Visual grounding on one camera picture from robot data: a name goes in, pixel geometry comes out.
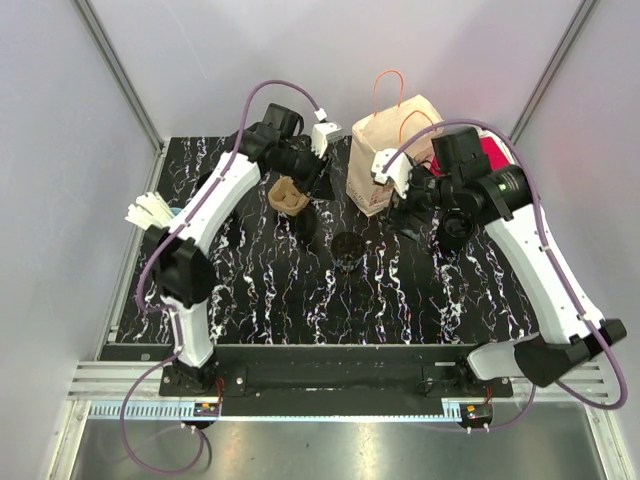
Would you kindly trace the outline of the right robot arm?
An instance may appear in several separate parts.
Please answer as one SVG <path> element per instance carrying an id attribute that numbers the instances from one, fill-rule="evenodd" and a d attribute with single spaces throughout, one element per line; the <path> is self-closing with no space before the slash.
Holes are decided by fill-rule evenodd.
<path id="1" fill-rule="evenodd" d="M 399 147 L 378 150 L 370 171 L 376 183 L 394 188 L 394 225 L 437 209 L 438 242 L 453 251 L 485 232 L 531 303 L 537 332 L 474 348 L 453 374 L 460 393 L 476 396 L 498 377 L 524 377 L 538 387 L 561 384 L 567 373 L 599 355 L 619 385 L 626 385 L 612 351 L 626 328 L 604 317 L 570 271 L 536 183 L 507 136 L 478 120 L 442 121 Z"/>

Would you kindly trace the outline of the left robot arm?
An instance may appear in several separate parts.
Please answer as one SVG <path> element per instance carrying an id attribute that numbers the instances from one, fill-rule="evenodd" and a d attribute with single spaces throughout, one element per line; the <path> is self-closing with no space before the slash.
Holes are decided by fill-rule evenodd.
<path id="1" fill-rule="evenodd" d="M 127 221 L 143 229 L 156 246 L 146 272 L 169 311 L 175 339 L 174 354 L 163 366 L 165 375 L 193 395 L 208 394 L 216 383 L 207 311 L 215 288 L 209 249 L 220 227 L 269 172 L 280 177 L 268 202 L 289 217 L 297 216 L 311 199 L 335 197 L 328 150 L 341 139 L 342 129 L 323 110 L 315 115 L 317 121 L 305 135 L 300 114 L 270 104 L 261 121 L 236 133 L 232 151 L 221 156 L 179 213 L 156 192 L 139 196 L 128 208 Z"/>

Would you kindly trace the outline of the beige paper takeout bag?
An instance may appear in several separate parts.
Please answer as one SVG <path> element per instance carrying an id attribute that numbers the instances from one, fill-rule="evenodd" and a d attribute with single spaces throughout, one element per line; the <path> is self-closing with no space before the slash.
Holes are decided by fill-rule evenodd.
<path id="1" fill-rule="evenodd" d="M 389 69 L 379 75 L 373 87 L 373 112 L 356 121 L 352 127 L 351 150 L 348 163 L 346 193 L 358 209 L 371 217 L 383 211 L 394 193 L 407 183 L 400 179 L 411 163 L 428 168 L 434 159 L 432 139 L 443 132 L 435 129 L 409 146 L 388 170 L 384 167 L 390 157 L 421 130 L 438 124 L 443 118 L 424 96 L 418 94 L 406 99 L 405 83 L 401 82 L 394 97 L 378 98 L 378 87 L 383 76 L 401 72 Z"/>

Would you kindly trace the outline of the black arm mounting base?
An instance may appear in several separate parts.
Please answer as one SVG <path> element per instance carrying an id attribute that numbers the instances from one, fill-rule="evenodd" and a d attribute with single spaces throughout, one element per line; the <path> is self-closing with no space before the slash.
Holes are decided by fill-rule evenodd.
<path id="1" fill-rule="evenodd" d="M 476 380 L 463 365 L 470 345 L 222 345 L 200 370 L 176 361 L 163 369 L 162 396 L 226 398 L 285 392 L 398 389 L 428 398 L 508 398 L 508 379 Z"/>

